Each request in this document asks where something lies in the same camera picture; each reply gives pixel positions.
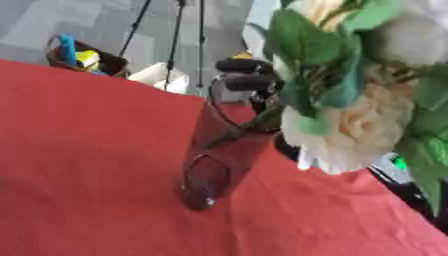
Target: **white rose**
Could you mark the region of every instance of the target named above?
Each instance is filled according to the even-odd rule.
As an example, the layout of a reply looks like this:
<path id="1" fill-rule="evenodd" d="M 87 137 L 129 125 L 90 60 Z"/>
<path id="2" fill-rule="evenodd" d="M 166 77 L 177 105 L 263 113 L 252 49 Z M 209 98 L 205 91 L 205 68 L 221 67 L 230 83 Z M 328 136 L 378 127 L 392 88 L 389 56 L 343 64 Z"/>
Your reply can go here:
<path id="1" fill-rule="evenodd" d="M 282 131 L 288 144 L 304 146 L 322 170 L 329 174 L 356 171 L 393 150 L 412 119 L 414 105 L 402 93 L 369 82 L 364 95 L 346 109 L 325 108 L 330 125 L 326 136 L 303 133 L 302 117 L 287 107 Z"/>

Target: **green leaf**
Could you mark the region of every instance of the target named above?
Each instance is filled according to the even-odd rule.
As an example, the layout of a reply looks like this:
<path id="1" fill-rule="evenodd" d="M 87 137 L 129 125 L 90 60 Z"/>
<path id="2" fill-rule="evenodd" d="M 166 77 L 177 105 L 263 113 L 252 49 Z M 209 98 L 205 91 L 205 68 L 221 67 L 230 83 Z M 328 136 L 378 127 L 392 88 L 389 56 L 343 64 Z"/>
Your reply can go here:
<path id="1" fill-rule="evenodd" d="M 282 91 L 280 99 L 287 105 L 297 110 L 301 115 L 314 118 L 316 109 L 311 104 L 310 85 L 300 75 L 287 81 Z"/>
<path id="2" fill-rule="evenodd" d="M 410 129 L 417 134 L 439 134 L 448 128 L 447 113 L 448 104 L 439 107 L 437 111 L 417 107 Z"/>
<path id="3" fill-rule="evenodd" d="M 301 65 L 319 65 L 343 54 L 345 41 L 316 27 L 290 9 L 277 10 L 267 32 L 267 46 L 292 70 Z"/>
<path id="4" fill-rule="evenodd" d="M 299 129 L 303 133 L 325 136 L 329 132 L 329 124 L 322 112 L 319 112 L 315 118 L 303 116 L 299 120 Z"/>
<path id="5" fill-rule="evenodd" d="M 345 18 L 343 24 L 351 34 L 359 30 L 371 30 L 400 14 L 397 0 L 364 0 L 358 11 Z"/>
<path id="6" fill-rule="evenodd" d="M 448 136 L 446 137 L 444 138 L 443 134 L 432 137 L 428 140 L 428 147 L 432 158 L 448 168 Z"/>
<path id="7" fill-rule="evenodd" d="M 329 107 L 345 108 L 358 99 L 364 92 L 364 64 L 362 57 L 362 45 L 358 36 L 353 37 L 354 50 L 351 57 L 342 66 L 345 77 L 342 81 L 325 91 L 319 101 Z"/>
<path id="8" fill-rule="evenodd" d="M 446 167 L 433 159 L 426 140 L 407 137 L 396 150 L 410 167 L 415 183 L 428 199 L 433 214 L 437 216 L 441 203 L 441 179 Z"/>
<path id="9" fill-rule="evenodd" d="M 448 103 L 448 65 L 424 67 L 419 72 L 419 85 L 414 89 L 414 100 L 423 108 L 436 111 Z"/>
<path id="10" fill-rule="evenodd" d="M 294 2 L 295 0 L 281 0 L 282 3 L 282 8 L 286 8 L 288 7 L 292 2 Z"/>

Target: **bouquet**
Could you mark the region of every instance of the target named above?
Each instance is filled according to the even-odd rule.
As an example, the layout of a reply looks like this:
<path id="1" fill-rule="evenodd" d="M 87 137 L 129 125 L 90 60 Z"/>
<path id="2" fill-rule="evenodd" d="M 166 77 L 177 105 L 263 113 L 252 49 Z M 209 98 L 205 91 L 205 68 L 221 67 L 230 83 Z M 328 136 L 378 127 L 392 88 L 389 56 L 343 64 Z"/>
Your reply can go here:
<path id="1" fill-rule="evenodd" d="M 251 26 L 285 81 L 281 128 L 302 149 L 300 168 L 315 159 L 340 174 L 397 152 L 437 215 L 448 177 L 448 64 L 427 61 L 425 49 L 420 62 L 401 48 L 387 53 L 387 40 L 402 38 L 384 31 L 401 13 L 397 0 L 283 0 L 268 29 Z"/>

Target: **tripod leg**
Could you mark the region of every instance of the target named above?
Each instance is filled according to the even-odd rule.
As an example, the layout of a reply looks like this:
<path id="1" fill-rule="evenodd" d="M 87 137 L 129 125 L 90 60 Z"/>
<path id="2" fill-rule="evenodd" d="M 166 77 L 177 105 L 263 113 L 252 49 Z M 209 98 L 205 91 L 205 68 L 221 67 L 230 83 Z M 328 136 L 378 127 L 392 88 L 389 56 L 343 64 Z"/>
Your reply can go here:
<path id="1" fill-rule="evenodd" d="M 199 18 L 199 69 L 198 69 L 198 84 L 197 89 L 204 87 L 204 44 L 206 41 L 204 35 L 205 24 L 205 0 L 200 0 L 200 18 Z"/>
<path id="2" fill-rule="evenodd" d="M 135 32 L 140 27 L 140 23 L 142 22 L 143 17 L 145 16 L 146 11 L 148 10 L 149 4 L 151 3 L 151 0 L 147 0 L 145 2 L 145 5 L 143 5 L 142 10 L 140 11 L 137 20 L 132 24 L 132 30 L 131 33 L 129 33 L 128 38 L 126 39 L 126 43 L 124 44 L 123 48 L 120 51 L 120 57 L 123 57 L 124 53 L 126 52 L 126 49 L 128 49 L 129 43 L 131 43 L 132 38 L 134 37 Z"/>
<path id="3" fill-rule="evenodd" d="M 177 44 L 179 41 L 180 26 L 181 26 L 181 22 L 182 22 L 182 16 L 184 13 L 184 9 L 185 9 L 185 1 L 179 1 L 179 12 L 178 12 L 178 15 L 176 18 L 176 27 L 174 28 L 174 38 L 173 38 L 173 42 L 171 44 L 170 57 L 168 59 L 168 63 L 166 66 L 167 72 L 166 72 L 166 77 L 165 77 L 165 87 L 164 87 L 165 91 L 168 88 L 171 71 L 174 69 L 174 57 L 176 54 Z"/>

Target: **table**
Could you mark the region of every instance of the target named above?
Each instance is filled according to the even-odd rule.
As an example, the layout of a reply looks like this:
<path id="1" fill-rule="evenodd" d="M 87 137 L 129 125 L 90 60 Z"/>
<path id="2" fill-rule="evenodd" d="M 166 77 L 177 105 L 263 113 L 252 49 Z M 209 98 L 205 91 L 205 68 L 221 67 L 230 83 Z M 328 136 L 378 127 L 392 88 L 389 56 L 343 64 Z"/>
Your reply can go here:
<path id="1" fill-rule="evenodd" d="M 367 171 L 299 172 L 270 145 L 203 213 L 176 188 L 202 99 L 0 61 L 0 254 L 448 255 Z"/>

